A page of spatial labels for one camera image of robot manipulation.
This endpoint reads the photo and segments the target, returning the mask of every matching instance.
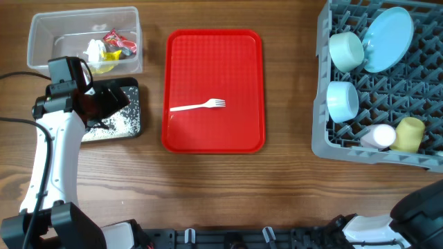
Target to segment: light blue cup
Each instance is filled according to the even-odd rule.
[[[384,71],[398,63],[414,35],[414,23],[407,10],[394,7],[381,13],[363,38],[365,70],[370,73]]]
[[[326,103],[334,122],[355,118],[359,111],[359,96],[350,82],[331,82],[327,87]]]

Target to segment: black mount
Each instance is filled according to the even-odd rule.
[[[0,233],[9,249],[22,248],[32,215],[24,210],[19,216],[3,220]],[[38,225],[30,240],[32,248],[106,249],[102,230],[72,203],[54,205],[37,215]],[[49,227],[54,228],[58,237],[42,239],[40,236],[45,235]]]
[[[274,241],[266,241],[262,230],[196,231],[195,243],[189,243],[186,231],[144,231],[156,249],[354,249],[341,232],[354,216],[340,215],[324,227],[274,230]]]
[[[443,180],[403,198],[390,216],[392,230],[414,248],[443,248]]]
[[[88,69],[91,78],[89,84],[85,80],[82,63]],[[52,84],[46,87],[44,96],[36,99],[33,107],[34,119],[55,111],[75,111],[85,126],[92,127],[129,104],[121,85],[116,84],[115,80],[102,80],[101,84],[95,85],[91,71],[83,59],[51,59],[48,61],[48,67]],[[86,94],[91,88],[94,94]]]

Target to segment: wood grain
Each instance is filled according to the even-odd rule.
[[[38,12],[134,5],[143,29],[143,134],[82,145],[80,207],[98,225],[136,218],[145,228],[324,225],[338,214],[378,215],[442,179],[416,167],[365,165],[311,150],[317,16],[325,1],[148,1],[0,5],[0,73],[28,70]],[[252,155],[176,155],[160,141],[165,44],[179,28],[250,28],[264,44],[266,144]],[[0,115],[31,119],[47,81],[0,81]],[[35,129],[0,123],[0,219],[17,215],[35,155]]]

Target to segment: red item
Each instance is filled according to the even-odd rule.
[[[111,45],[120,47],[120,48],[128,48],[131,52],[137,52],[137,44],[133,41],[128,41],[126,37],[117,34],[116,29],[113,28],[109,33],[103,37],[103,40]]]
[[[170,112],[211,98],[226,107]],[[244,154],[264,144],[262,40],[252,30],[177,30],[168,39],[162,142],[175,153]]]

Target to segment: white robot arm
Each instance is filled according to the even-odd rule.
[[[51,134],[53,153],[46,184],[46,196],[39,210],[47,210],[57,201],[78,205],[77,198],[77,166],[80,143],[85,134],[82,119],[75,112],[56,111],[44,114],[36,120]],[[33,175],[25,199],[20,205],[20,212],[34,212],[37,194],[42,183],[44,163],[47,154],[46,138],[37,129],[37,151],[33,167]]]

